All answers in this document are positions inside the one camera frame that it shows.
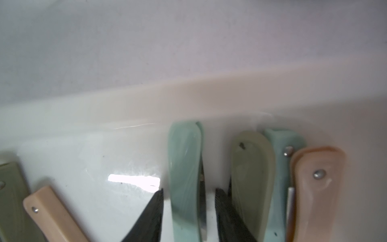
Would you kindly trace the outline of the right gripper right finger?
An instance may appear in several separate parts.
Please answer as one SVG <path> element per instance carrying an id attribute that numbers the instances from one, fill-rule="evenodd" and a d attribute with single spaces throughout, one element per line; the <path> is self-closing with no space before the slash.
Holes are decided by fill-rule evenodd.
<path id="1" fill-rule="evenodd" d="M 220 188 L 215 191 L 215 210 L 220 242 L 257 242 L 233 207 L 231 199 Z"/>

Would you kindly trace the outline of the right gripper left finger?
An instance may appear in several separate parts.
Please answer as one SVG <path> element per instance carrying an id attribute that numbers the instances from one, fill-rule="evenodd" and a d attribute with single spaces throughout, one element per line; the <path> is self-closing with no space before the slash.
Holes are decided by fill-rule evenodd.
<path id="1" fill-rule="evenodd" d="M 149 203 L 122 242 L 160 242 L 164 211 L 163 189 L 153 194 Z"/>

